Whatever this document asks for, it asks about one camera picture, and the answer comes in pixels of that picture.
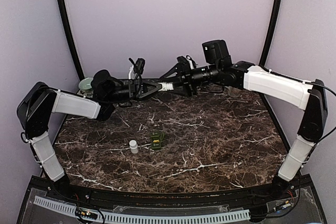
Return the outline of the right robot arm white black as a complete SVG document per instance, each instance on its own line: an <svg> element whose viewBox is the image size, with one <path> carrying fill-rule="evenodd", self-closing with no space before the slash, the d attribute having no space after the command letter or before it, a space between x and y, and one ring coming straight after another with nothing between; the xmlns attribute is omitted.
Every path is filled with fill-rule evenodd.
<svg viewBox="0 0 336 224"><path fill-rule="evenodd" d="M291 181L313 148L322 140L328 116L324 83L285 76L246 61L232 63L226 42L212 40L202 44L207 66L197 67L191 57L178 57L178 63L159 78L162 91L184 87L194 93L203 82L262 93L288 102L304 111L297 137L278 170L280 178L268 188L273 200L288 191Z"/></svg>

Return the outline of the green weekly pill organizer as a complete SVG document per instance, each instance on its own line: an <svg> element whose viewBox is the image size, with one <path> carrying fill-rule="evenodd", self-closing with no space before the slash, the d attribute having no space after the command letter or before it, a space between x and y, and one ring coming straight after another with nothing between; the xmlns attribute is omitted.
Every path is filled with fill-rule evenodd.
<svg viewBox="0 0 336 224"><path fill-rule="evenodd" d="M164 133L161 131L156 131L151 133L151 149L160 150L162 148L162 143L164 142Z"/></svg>

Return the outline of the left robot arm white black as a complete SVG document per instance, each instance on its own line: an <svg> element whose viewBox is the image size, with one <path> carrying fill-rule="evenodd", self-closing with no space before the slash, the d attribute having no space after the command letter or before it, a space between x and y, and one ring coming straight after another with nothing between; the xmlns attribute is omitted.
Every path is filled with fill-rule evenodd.
<svg viewBox="0 0 336 224"><path fill-rule="evenodd" d="M36 83L17 108L17 117L23 127L25 140L31 145L37 162L47 177L57 182L65 176L49 139L49 121L52 114L75 115L98 121L109 119L115 105L142 99L160 91L163 85L142 78L123 82L100 70L91 82L93 96L86 97Z"/></svg>

